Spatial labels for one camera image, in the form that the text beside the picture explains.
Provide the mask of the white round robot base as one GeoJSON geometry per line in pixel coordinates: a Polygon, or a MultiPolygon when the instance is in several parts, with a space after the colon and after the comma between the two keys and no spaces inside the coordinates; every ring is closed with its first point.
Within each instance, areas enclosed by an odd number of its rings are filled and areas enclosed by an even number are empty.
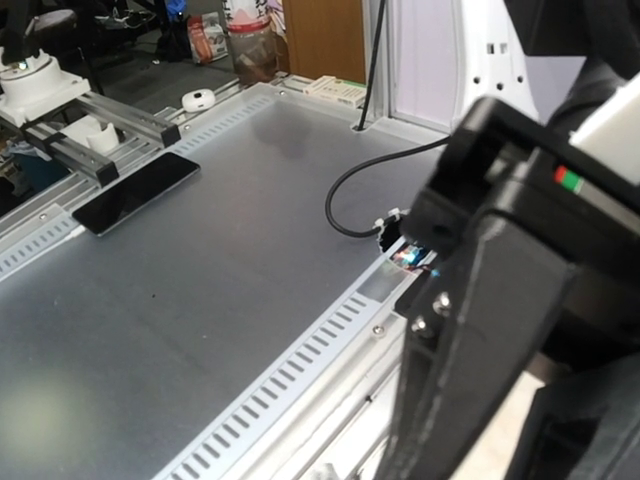
{"type": "Polygon", "coordinates": [[[91,84],[40,49],[25,60],[1,63],[1,90],[1,118],[21,128],[90,92],[91,84]]]}

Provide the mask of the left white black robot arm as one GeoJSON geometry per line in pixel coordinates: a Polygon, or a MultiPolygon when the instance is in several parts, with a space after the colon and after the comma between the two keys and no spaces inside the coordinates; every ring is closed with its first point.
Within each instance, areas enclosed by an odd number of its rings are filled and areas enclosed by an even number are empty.
{"type": "Polygon", "coordinates": [[[639,5],[462,1],[456,112],[402,224],[433,266],[406,321],[380,479],[448,479],[551,364],[510,479],[639,475],[639,5]]]}

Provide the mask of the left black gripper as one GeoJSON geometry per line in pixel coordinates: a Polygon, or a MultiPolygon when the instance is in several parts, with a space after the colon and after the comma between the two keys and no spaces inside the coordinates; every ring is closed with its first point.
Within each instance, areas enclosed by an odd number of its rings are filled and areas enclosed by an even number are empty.
{"type": "Polygon", "coordinates": [[[502,219],[582,268],[544,342],[586,369],[639,350],[639,189],[507,103],[477,100],[402,223],[443,256],[502,219]]]}

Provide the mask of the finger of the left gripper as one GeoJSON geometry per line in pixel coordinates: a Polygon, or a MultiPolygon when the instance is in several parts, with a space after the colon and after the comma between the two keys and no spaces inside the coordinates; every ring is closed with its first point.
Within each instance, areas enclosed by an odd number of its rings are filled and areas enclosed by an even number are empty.
{"type": "Polygon", "coordinates": [[[479,220],[416,306],[387,479],[447,479],[548,337],[575,266],[515,223],[479,220]]]}

